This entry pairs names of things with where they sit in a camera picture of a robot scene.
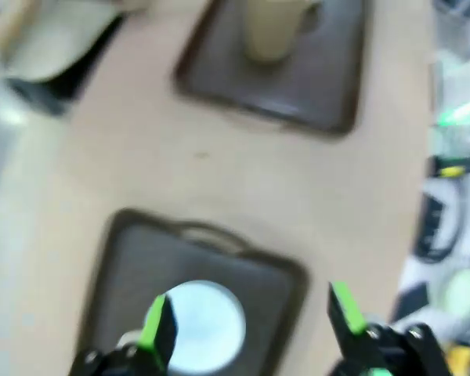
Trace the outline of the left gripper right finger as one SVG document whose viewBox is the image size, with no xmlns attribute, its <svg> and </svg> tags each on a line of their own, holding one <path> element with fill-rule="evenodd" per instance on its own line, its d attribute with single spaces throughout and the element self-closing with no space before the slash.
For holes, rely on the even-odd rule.
<svg viewBox="0 0 470 376">
<path fill-rule="evenodd" d="M 332 376 L 449 374 L 428 325 L 416 324 L 399 333 L 369 323 L 343 282 L 329 284 L 327 314 L 342 355 L 329 372 Z"/>
</svg>

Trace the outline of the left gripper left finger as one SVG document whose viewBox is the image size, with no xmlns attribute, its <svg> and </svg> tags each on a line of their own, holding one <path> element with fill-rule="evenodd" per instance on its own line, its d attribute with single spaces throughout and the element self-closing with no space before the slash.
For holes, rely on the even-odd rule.
<svg viewBox="0 0 470 376">
<path fill-rule="evenodd" d="M 158 295 L 143 329 L 134 342 L 108 353 L 97 349 L 80 351 L 70 375 L 166 375 L 178 332 L 172 300 Z"/>
</svg>

